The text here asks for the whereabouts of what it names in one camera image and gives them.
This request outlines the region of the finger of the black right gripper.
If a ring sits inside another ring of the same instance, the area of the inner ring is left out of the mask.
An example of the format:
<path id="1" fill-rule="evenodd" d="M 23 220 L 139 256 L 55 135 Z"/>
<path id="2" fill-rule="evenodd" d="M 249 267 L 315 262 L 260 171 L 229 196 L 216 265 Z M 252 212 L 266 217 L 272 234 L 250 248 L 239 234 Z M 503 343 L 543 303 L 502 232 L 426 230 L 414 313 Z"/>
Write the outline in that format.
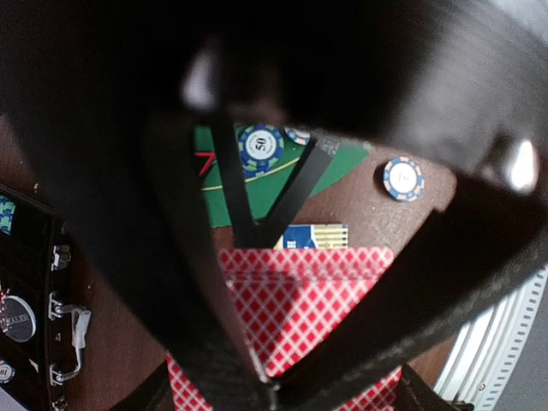
<path id="1" fill-rule="evenodd" d="M 547 261 L 547 180 L 520 196 L 460 176 L 337 328 L 281 380 L 280 410 L 332 410 L 442 342 Z"/>
<path id="2" fill-rule="evenodd" d="M 75 238 L 216 410 L 267 410 L 211 240 L 184 118 L 107 106 L 9 106 L 17 142 Z"/>

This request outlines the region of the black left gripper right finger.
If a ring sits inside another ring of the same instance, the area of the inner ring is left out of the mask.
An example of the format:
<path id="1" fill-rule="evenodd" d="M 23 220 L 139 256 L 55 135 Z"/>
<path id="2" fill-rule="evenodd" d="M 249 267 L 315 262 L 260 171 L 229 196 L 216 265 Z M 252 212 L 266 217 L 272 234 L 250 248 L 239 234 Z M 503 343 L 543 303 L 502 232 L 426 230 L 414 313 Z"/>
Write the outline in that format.
<path id="1" fill-rule="evenodd" d="M 402 366 L 400 377 L 400 409 L 402 411 L 473 411 L 469 402 L 447 402 L 436 394 L 408 364 Z"/>

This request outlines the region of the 50 chip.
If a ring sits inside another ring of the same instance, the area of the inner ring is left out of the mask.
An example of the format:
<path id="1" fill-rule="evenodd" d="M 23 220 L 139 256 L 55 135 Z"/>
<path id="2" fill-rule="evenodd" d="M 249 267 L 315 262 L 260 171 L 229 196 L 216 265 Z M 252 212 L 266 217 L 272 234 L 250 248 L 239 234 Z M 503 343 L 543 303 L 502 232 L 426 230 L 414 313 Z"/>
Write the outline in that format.
<path id="1" fill-rule="evenodd" d="M 238 149 L 244 176 L 263 176 L 283 157 L 283 135 L 272 125 L 249 125 L 239 134 Z"/>

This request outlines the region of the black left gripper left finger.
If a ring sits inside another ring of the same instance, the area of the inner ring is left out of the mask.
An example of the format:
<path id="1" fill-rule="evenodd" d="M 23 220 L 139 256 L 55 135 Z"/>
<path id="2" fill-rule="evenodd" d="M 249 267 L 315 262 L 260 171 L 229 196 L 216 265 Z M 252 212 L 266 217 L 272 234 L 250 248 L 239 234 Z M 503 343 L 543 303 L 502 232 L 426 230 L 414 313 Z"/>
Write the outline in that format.
<path id="1" fill-rule="evenodd" d="M 111 410 L 173 411 L 174 402 L 167 364 L 160 364 L 132 393 Z"/>

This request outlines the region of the red card deck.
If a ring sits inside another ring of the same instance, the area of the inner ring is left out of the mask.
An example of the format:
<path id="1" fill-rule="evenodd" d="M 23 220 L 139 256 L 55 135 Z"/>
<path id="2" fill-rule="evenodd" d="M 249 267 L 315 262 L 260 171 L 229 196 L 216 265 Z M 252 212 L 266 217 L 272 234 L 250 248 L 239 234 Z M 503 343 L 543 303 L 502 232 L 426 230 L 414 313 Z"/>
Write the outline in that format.
<path id="1" fill-rule="evenodd" d="M 222 249 L 218 257 L 247 340 L 275 378 L 341 323 L 394 254 L 387 247 Z"/>

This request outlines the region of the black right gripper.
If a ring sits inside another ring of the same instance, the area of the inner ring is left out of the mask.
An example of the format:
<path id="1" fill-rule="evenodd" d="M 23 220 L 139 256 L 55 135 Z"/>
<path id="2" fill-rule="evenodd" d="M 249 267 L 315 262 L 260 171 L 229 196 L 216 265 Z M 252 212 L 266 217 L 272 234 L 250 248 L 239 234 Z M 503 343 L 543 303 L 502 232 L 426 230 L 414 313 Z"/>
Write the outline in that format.
<path id="1" fill-rule="evenodd" d="M 154 110 L 310 125 L 468 174 L 547 153 L 544 1 L 4 1 L 1 105 L 50 186 L 133 182 Z"/>

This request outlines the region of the blue beige 10 chip stack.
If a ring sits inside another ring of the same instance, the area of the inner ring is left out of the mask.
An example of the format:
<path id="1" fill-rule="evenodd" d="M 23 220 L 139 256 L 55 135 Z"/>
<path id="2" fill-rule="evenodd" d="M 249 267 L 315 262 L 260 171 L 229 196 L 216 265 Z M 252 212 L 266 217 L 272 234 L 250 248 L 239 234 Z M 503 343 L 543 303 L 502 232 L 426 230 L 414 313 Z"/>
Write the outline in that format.
<path id="1" fill-rule="evenodd" d="M 406 156 L 391 159 L 383 169 L 386 192 L 400 202 L 416 201 L 424 193 L 425 181 L 420 165 Z"/>

